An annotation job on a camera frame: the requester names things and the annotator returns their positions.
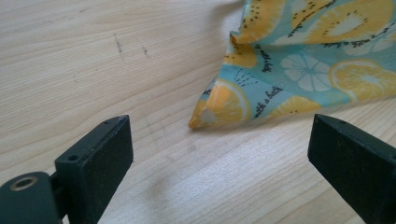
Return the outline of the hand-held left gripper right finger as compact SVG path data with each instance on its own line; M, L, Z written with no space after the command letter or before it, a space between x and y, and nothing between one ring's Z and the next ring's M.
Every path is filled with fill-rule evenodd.
M307 157L366 224L396 224L396 148L316 114Z

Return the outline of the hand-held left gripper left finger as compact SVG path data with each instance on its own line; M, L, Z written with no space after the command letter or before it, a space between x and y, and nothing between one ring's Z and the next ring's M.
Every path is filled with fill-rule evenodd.
M134 161L130 118L107 119L55 160L70 224L97 224Z

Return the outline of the lemon print blue cloth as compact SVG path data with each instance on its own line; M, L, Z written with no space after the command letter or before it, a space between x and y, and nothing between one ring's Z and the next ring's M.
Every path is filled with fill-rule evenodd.
M245 0L192 129L396 95L396 0Z

